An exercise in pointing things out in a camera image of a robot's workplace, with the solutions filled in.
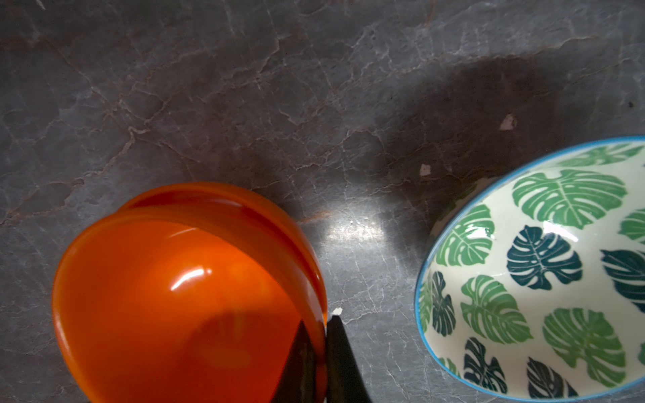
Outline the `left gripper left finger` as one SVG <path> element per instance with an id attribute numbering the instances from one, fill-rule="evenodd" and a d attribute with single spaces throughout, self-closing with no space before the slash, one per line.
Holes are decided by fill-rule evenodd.
<path id="1" fill-rule="evenodd" d="M 314 403 L 315 398 L 315 352 L 307 329 L 300 322 L 271 403 Z"/>

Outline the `large green leaf bowl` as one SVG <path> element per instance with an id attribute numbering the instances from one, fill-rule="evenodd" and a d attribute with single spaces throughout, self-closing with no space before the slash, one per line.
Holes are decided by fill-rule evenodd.
<path id="1" fill-rule="evenodd" d="M 414 297 L 426 350 L 477 391 L 577 402 L 643 384 L 643 136 L 475 182 L 433 226 Z"/>

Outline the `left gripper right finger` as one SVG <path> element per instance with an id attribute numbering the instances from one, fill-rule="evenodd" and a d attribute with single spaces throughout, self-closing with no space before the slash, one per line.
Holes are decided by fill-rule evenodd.
<path id="1" fill-rule="evenodd" d="M 371 403 L 340 316 L 332 316 L 327 326 L 327 402 Z"/>

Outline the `orange bowl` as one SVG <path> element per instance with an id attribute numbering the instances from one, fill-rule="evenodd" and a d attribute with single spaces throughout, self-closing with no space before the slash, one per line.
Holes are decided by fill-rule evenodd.
<path id="1" fill-rule="evenodd" d="M 324 284 L 282 211 L 115 213 L 64 253 L 52 313 L 92 402 L 271 401 L 300 322 L 326 391 Z"/>

